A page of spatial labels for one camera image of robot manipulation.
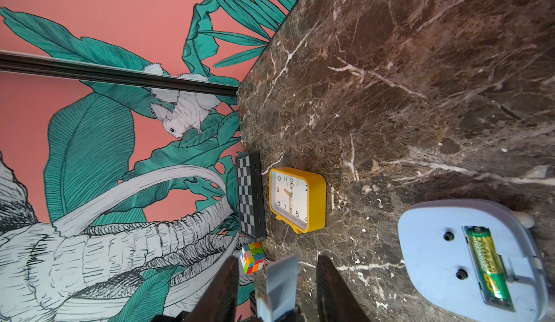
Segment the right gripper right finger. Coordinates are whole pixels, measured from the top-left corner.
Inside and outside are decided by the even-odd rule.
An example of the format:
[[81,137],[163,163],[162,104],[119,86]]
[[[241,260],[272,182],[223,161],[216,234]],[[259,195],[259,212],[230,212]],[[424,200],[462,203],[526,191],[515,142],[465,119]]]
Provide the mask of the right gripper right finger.
[[320,321],[370,321],[327,256],[318,256],[316,278]]

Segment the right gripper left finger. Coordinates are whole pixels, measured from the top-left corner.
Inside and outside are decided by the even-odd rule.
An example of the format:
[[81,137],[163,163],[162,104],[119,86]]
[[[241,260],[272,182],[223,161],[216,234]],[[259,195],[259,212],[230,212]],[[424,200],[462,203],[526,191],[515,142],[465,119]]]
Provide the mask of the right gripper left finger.
[[235,321],[238,300],[238,258],[231,256],[184,321]]

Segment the blue battery cover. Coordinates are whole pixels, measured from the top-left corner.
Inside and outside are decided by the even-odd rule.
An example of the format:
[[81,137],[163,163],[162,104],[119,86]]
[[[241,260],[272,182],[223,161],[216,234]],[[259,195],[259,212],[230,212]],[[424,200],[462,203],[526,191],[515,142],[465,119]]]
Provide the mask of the blue battery cover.
[[262,321],[295,321],[299,262],[295,254],[267,265],[266,298],[257,298],[257,317]]

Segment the yellow alarm clock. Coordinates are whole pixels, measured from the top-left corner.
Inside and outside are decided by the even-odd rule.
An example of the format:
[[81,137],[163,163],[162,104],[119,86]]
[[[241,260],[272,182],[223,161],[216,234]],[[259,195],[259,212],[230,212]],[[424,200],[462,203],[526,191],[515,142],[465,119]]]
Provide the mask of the yellow alarm clock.
[[321,175],[291,167],[270,171],[270,209],[297,234],[325,227],[326,197]]

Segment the blue alarm clock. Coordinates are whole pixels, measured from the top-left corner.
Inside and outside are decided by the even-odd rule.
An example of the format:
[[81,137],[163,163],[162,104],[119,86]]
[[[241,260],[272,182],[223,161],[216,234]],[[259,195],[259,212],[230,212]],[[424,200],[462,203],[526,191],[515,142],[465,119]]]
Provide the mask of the blue alarm clock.
[[[549,309],[546,271],[530,233],[532,216],[481,199],[418,203],[398,235],[408,275],[431,303],[476,321],[540,321]],[[465,227],[486,227],[507,273],[513,310],[486,303]]]

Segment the checkerboard calibration card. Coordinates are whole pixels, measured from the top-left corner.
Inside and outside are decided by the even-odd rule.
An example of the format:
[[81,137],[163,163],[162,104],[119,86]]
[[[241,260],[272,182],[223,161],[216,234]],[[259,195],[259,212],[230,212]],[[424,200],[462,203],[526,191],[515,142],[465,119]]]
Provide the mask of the checkerboard calibration card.
[[238,213],[241,232],[253,239],[265,239],[262,170],[259,152],[244,152],[236,158]]

